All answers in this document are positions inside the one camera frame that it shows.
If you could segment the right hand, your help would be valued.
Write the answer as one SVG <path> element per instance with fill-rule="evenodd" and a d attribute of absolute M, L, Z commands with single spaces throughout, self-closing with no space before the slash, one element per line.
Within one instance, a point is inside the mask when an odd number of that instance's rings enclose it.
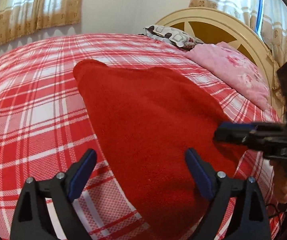
<path fill-rule="evenodd" d="M 270 161 L 270 165 L 274 170 L 274 197 L 275 199 L 282 204 L 287 203 L 287 177 L 284 171 L 284 168 L 278 161 Z"/>

